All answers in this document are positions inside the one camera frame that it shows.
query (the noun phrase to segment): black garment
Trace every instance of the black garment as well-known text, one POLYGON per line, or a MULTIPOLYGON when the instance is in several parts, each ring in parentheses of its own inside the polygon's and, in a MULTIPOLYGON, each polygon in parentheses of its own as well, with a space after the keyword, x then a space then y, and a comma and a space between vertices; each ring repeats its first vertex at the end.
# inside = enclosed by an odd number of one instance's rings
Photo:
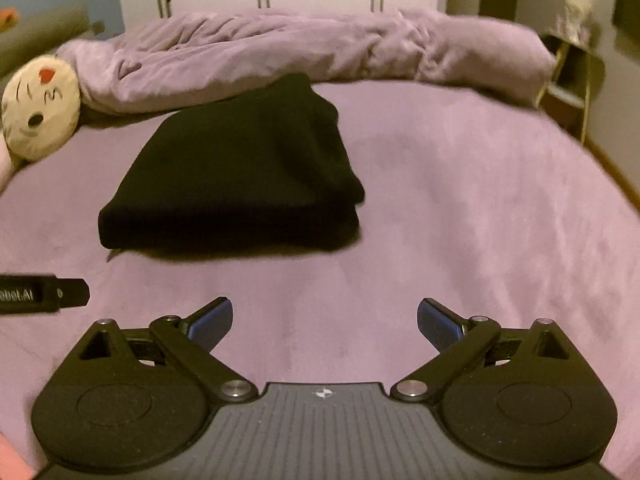
POLYGON ((364 189, 337 122, 299 74, 172 115, 100 212, 101 243, 340 246, 358 231, 364 189))

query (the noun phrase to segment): metal screw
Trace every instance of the metal screw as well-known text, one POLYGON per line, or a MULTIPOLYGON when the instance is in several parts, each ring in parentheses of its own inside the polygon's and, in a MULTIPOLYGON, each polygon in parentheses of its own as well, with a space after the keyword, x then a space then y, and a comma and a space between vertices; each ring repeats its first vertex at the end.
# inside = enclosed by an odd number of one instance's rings
POLYGON ((396 390, 399 394, 404 395, 405 397, 419 397, 423 396, 427 391, 428 387, 422 381, 415 381, 409 379, 407 381, 401 381, 396 384, 396 390))
POLYGON ((222 386, 220 386, 220 390, 223 395, 227 397, 231 397, 233 399, 241 399, 242 397, 246 397, 252 391, 251 384, 247 381, 243 381, 240 379, 236 379, 233 381, 227 381, 222 386))

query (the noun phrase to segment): bed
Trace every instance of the bed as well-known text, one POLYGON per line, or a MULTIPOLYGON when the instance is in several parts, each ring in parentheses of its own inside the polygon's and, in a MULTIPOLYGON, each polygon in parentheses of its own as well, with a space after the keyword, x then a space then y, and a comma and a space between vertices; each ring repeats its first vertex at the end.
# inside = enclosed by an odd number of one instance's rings
POLYGON ((416 328, 432 297, 503 326, 555 319, 618 406, 604 465, 638 477, 640 221, 548 117, 486 92, 407 80, 314 85, 335 105, 366 190, 337 251, 113 253, 97 218, 172 113, 83 125, 0 196, 0 272, 82 277, 87 307, 0 320, 0 431, 34 467, 34 397, 97 319, 186 316, 217 296, 234 327, 214 355, 254 381, 381 381, 436 355, 416 328))

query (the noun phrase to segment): emoji eye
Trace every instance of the emoji eye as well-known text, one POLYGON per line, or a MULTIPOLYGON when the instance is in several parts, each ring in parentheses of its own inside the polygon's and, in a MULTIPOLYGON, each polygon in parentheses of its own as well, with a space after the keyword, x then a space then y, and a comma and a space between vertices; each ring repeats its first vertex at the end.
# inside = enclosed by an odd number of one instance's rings
POLYGON ((38 126, 40 126, 43 120, 44 116, 42 114, 33 114, 31 117, 29 117, 28 125, 30 128, 37 128, 38 126))

